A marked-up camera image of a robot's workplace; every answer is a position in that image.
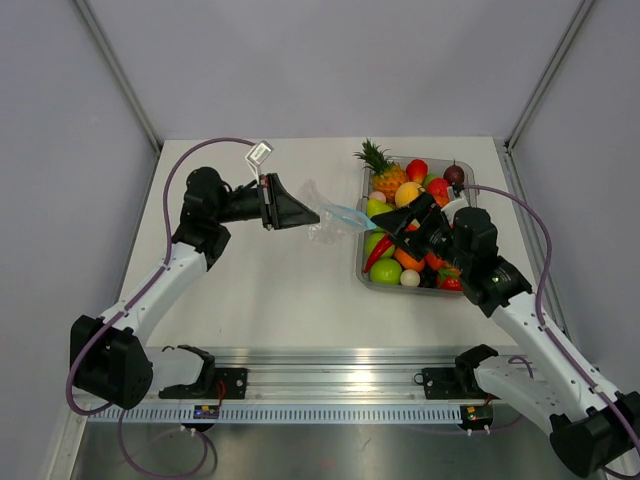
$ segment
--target black mount bracket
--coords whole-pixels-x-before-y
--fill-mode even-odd
[[[619,395],[615,405],[636,434],[640,433],[640,394]],[[587,478],[633,448],[611,407],[590,412],[587,418],[573,423],[566,415],[551,415],[550,420],[553,451],[580,478]]]
[[[104,326],[102,319],[81,316],[71,327],[69,364]],[[89,350],[73,385],[125,410],[135,407],[153,380],[151,362],[130,328],[110,328]]]
[[[191,385],[173,385],[161,390],[158,396],[173,400],[219,400],[218,388],[224,383],[225,400],[244,400],[247,393],[246,368],[218,368],[216,358],[208,352],[189,345],[178,345],[204,360],[200,376]]]
[[[498,356],[493,348],[478,345],[458,355],[454,367],[427,367],[417,373],[414,380],[424,387],[427,400],[482,400],[487,398],[476,382],[474,369],[489,357]]]

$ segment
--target gray wall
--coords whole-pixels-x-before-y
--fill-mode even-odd
[[[163,138],[506,136],[578,0],[91,0]]]
[[[516,146],[569,326],[624,390],[640,388],[638,25],[637,0],[600,2]]]
[[[0,7],[0,465],[34,479],[68,336],[116,295],[153,157],[65,0]]]

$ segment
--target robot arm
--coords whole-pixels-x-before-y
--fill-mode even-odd
[[[198,383],[203,390],[208,388],[215,359],[207,352],[180,346],[148,358],[144,345],[175,301],[222,255],[231,236],[222,224],[262,219],[264,228],[280,230],[320,221],[286,192],[277,174],[262,175],[260,162],[252,165],[252,153],[264,152],[263,145],[257,145],[247,156],[256,180],[236,190],[232,191],[209,167],[189,175],[169,261],[160,261],[129,296],[98,318],[82,316],[73,324],[72,366],[97,332],[116,319],[80,362],[74,386],[124,409],[140,403],[152,385],[158,390]]]
[[[539,322],[531,286],[498,255],[497,229],[489,214],[464,198],[440,209],[429,194],[406,207],[377,215],[373,222],[398,248],[420,259],[431,252],[460,270],[464,295],[505,330],[533,360],[547,382],[520,373],[495,350],[480,346],[456,359],[456,378],[465,391],[501,398],[550,436],[562,462],[587,477],[633,447],[615,408],[638,434],[640,395],[620,393],[573,346],[542,310]],[[417,220],[415,231],[406,231]],[[591,383],[577,371],[588,372]]]

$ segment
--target plastic bag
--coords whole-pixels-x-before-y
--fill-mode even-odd
[[[297,198],[320,217],[320,223],[307,227],[310,240],[331,245],[342,237],[376,228],[364,213],[330,202],[318,192],[313,180],[304,183]]]

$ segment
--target red apple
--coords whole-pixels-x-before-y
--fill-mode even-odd
[[[407,165],[406,172],[409,181],[422,184],[429,173],[429,166],[423,160],[416,158]]]

